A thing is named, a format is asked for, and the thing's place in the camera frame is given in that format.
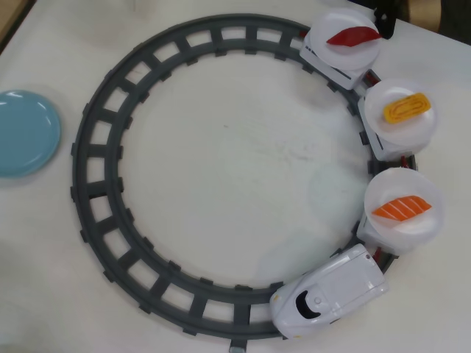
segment toy sushi train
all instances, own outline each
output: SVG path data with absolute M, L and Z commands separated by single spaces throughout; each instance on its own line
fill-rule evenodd
M 335 9 L 305 36 L 300 55 L 351 90 L 379 54 L 375 31 L 366 16 Z M 430 94 L 406 79 L 385 79 L 368 88 L 358 101 L 358 111 L 380 161 L 405 160 L 421 151 L 437 126 Z M 440 191 L 418 171 L 403 167 L 387 169 L 369 183 L 356 232 L 364 245 L 338 254 L 273 294 L 272 320 L 286 338 L 301 338 L 328 327 L 388 291 L 375 256 L 367 248 L 399 256 L 438 235 L 445 217 Z

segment train car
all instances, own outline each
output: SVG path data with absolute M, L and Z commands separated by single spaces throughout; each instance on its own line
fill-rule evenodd
M 358 244 L 278 289 L 270 299 L 272 320 L 286 338 L 301 338 L 388 289 L 378 265 Z

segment white table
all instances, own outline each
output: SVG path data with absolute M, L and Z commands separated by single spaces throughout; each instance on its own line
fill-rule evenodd
M 0 56 L 0 90 L 51 99 L 63 139 L 43 170 L 0 180 L 0 352 L 227 351 L 228 340 L 194 338 L 142 313 L 103 277 L 79 236 L 69 193 L 82 110 L 125 54 L 169 26 L 220 13 L 310 24 L 343 4 L 140 0 L 135 13 L 124 0 L 36 4 Z M 471 47 L 399 22 L 374 67 L 380 77 L 415 79 L 434 94 L 440 127 L 417 161 L 447 201 L 441 235 L 394 262 L 386 275 L 391 290 L 379 300 L 309 338 L 249 342 L 248 352 L 467 350 L 470 63 Z M 158 84 L 134 117 L 123 139 L 124 199 L 139 230 L 184 270 L 226 285 L 267 285 L 326 260 L 349 237 L 368 154 L 360 126 L 322 79 L 263 55 L 205 58 Z M 99 167 L 91 166 L 91 178 L 100 178 Z M 100 201 L 94 207 L 109 212 Z M 110 246 L 126 250 L 118 236 Z M 133 271 L 146 284 L 155 279 L 143 266 Z M 178 290 L 167 299 L 191 302 Z M 230 319 L 231 307 L 210 304 L 205 315 Z M 267 316 L 265 307 L 252 311 Z

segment light blue dish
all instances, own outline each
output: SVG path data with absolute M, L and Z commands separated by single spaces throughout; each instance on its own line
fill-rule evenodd
M 0 93 L 0 177 L 38 170 L 59 141 L 59 115 L 50 101 L 24 90 Z

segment toy train track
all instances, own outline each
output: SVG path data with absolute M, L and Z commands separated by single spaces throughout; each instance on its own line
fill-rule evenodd
M 245 38 L 227 39 L 222 37 L 222 29 L 228 27 L 244 27 Z M 259 29 L 273 29 L 281 32 L 279 43 L 257 38 Z M 204 278 L 195 278 L 181 271 L 178 264 L 164 260 L 153 250 L 151 242 L 142 237 L 133 225 L 132 212 L 121 197 L 124 181 L 118 174 L 118 163 L 122 157 L 123 147 L 121 137 L 132 123 L 132 112 L 140 103 L 149 97 L 149 90 L 158 81 L 165 81 L 179 65 L 192 65 L 205 54 L 216 56 L 226 55 L 231 50 L 244 50 L 245 54 L 257 54 L 259 51 L 274 55 L 275 59 L 290 59 L 301 63 L 303 70 L 308 73 L 318 72 L 299 55 L 299 49 L 291 47 L 294 38 L 302 37 L 309 28 L 293 21 L 263 15 L 220 15 L 190 21 L 174 26 L 148 41 L 140 44 L 128 54 L 112 71 L 93 95 L 83 111 L 83 120 L 77 134 L 77 140 L 72 147 L 73 186 L 71 196 L 77 207 L 82 230 L 80 234 L 89 243 L 105 269 L 105 276 L 116 282 L 146 313 L 155 313 L 162 318 L 183 328 L 183 331 L 196 335 L 202 333 L 232 340 L 231 351 L 243 351 L 247 340 L 273 338 L 280 336 L 271 321 L 250 323 L 250 308 L 254 304 L 269 303 L 270 296 L 283 285 L 274 283 L 268 288 L 252 289 L 243 285 L 226 288 L 213 284 Z M 186 37 L 193 33 L 209 31 L 211 42 L 198 46 L 190 46 Z M 164 61 L 159 61 L 154 52 L 169 43 L 175 43 L 179 52 Z M 146 64 L 151 71 L 138 83 L 126 79 L 126 75 L 139 63 Z M 328 80 L 328 87 L 338 91 L 347 100 L 347 108 L 352 115 L 359 116 L 357 102 L 359 95 L 354 90 L 345 90 L 335 82 Z M 364 84 L 371 86 L 379 79 L 370 71 L 364 79 Z M 118 111 L 106 110 L 104 105 L 115 89 L 128 93 L 127 98 Z M 106 145 L 92 144 L 91 136 L 97 121 L 111 125 Z M 361 141 L 368 144 L 367 137 L 361 133 Z M 102 158 L 105 161 L 105 179 L 98 182 L 87 181 L 87 161 L 89 158 Z M 410 168 L 416 168 L 414 156 L 407 159 Z M 372 154 L 368 163 L 369 173 L 376 175 L 382 170 L 399 166 L 397 163 L 381 163 Z M 112 215 L 102 221 L 97 221 L 91 209 L 91 199 L 106 196 Z M 120 258 L 115 258 L 104 242 L 104 236 L 119 229 L 130 245 L 130 250 Z M 345 249 L 350 248 L 360 240 L 355 231 L 352 240 Z M 382 254 L 378 265 L 384 272 L 395 257 Z M 128 273 L 128 270 L 139 260 L 144 261 L 159 277 L 150 290 L 139 285 Z M 174 307 L 161 300 L 170 284 L 176 285 L 189 293 L 194 299 L 189 312 Z M 233 304 L 233 322 L 203 318 L 208 300 Z

